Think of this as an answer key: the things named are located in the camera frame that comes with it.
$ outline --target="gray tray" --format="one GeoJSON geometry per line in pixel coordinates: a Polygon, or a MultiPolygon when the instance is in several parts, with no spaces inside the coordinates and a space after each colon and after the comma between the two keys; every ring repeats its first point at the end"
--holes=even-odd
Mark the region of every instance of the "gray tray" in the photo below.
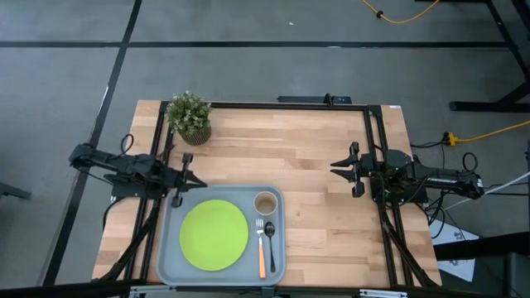
{"type": "Polygon", "coordinates": [[[161,230],[157,260],[157,274],[169,286],[272,286],[285,275],[285,209],[279,189],[271,185],[214,185],[190,190],[183,194],[182,206],[171,207],[173,194],[166,199],[166,213],[161,230]],[[262,216],[264,222],[274,224],[276,232],[272,236],[272,252],[276,272],[272,273],[268,237],[263,235],[263,252],[267,277],[259,278],[258,235],[254,197],[262,191],[269,191],[278,197],[277,211],[262,216]],[[248,243],[238,261],[217,272],[207,272],[191,265],[181,251],[180,231],[184,217],[196,205],[210,199],[223,199],[236,205],[243,212],[248,224],[248,243]]]}

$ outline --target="fork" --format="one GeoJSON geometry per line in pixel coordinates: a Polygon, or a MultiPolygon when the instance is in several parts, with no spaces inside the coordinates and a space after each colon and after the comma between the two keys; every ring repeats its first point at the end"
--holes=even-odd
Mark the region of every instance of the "fork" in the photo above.
{"type": "Polygon", "coordinates": [[[259,278],[265,278],[265,257],[263,256],[263,219],[256,219],[256,233],[259,237],[259,278]]]}

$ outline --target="gray concrete floor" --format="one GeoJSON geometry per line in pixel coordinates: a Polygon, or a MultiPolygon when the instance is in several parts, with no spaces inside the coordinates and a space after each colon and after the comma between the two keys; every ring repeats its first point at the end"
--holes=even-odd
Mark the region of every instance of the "gray concrete floor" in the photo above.
{"type": "MultiPolygon", "coordinates": [[[[426,6],[412,0],[373,4],[396,19],[426,6]]],[[[530,53],[509,2],[495,4],[522,53],[530,53]]],[[[120,41],[132,6],[132,0],[0,0],[0,41],[120,41]]],[[[501,36],[480,4],[441,3],[414,23],[394,26],[377,20],[360,0],[144,0],[132,40],[500,41],[501,36]]],[[[0,49],[0,181],[33,193],[30,200],[0,200],[0,288],[39,281],[74,177],[68,155],[89,136],[116,54],[115,49],[0,49]]],[[[139,99],[167,99],[187,89],[218,101],[348,95],[356,103],[402,105],[411,142],[435,141],[444,131],[472,137],[528,116],[452,113],[448,103],[493,101],[522,81],[505,50],[129,49],[99,148],[118,150],[139,99]]],[[[529,137],[530,127],[524,127],[448,148],[447,166],[460,168],[462,154],[472,151],[486,185],[511,180],[526,172],[529,137]]],[[[417,154],[428,166],[441,164],[439,148],[417,154]]],[[[106,185],[89,181],[58,282],[90,279],[108,197],[106,185]]],[[[460,199],[448,197],[446,204],[460,199]]],[[[528,230],[523,197],[484,197],[451,214],[462,228],[483,236],[528,230]]]]}

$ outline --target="wooden table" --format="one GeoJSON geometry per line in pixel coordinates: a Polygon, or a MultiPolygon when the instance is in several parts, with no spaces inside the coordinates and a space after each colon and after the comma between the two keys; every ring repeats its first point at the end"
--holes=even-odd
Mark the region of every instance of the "wooden table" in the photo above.
{"type": "MultiPolygon", "coordinates": [[[[138,102],[131,126],[135,142],[129,154],[149,153],[160,104],[138,102]]],[[[411,154],[402,110],[397,106],[382,106],[382,110],[389,148],[411,154]]],[[[214,109],[210,119],[212,137],[203,146],[189,146],[175,135],[169,166],[179,169],[182,153],[191,152],[195,154],[191,169],[209,184],[272,184],[281,190],[287,272],[279,286],[389,287],[369,182],[364,182],[366,194],[353,198],[353,185],[330,173],[330,163],[346,158],[352,141],[359,142],[361,153],[367,152],[362,113],[222,108],[214,109]]],[[[374,120],[373,127],[378,140],[374,120]]],[[[165,124],[161,144],[166,131],[165,124]]],[[[130,243],[138,202],[138,198],[125,199],[110,210],[94,278],[106,273],[130,243]]],[[[401,211],[408,248],[429,277],[441,284],[425,214],[414,204],[401,211]]],[[[162,218],[147,278],[151,283],[160,283],[155,264],[162,218]]],[[[139,276],[143,247],[138,251],[133,277],[139,276]]],[[[393,251],[398,280],[403,283],[399,252],[393,251]]]]}

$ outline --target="green plate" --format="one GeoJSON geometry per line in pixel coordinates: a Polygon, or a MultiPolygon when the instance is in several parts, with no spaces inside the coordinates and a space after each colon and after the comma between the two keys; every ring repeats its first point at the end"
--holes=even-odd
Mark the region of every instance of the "green plate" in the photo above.
{"type": "Polygon", "coordinates": [[[218,271],[234,264],[245,250],[248,225],[241,210],[220,199],[196,205],[181,226],[181,250],[191,265],[218,271]]]}

